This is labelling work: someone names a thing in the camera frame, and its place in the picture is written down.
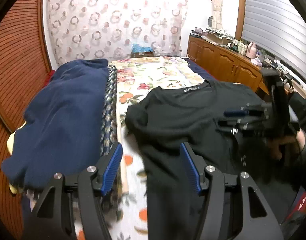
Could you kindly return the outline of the person's right hand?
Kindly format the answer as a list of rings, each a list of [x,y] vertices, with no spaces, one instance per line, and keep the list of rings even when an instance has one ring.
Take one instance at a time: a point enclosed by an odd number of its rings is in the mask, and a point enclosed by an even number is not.
[[[296,139],[298,142],[299,150],[302,151],[305,146],[306,134],[300,129],[297,132]]]

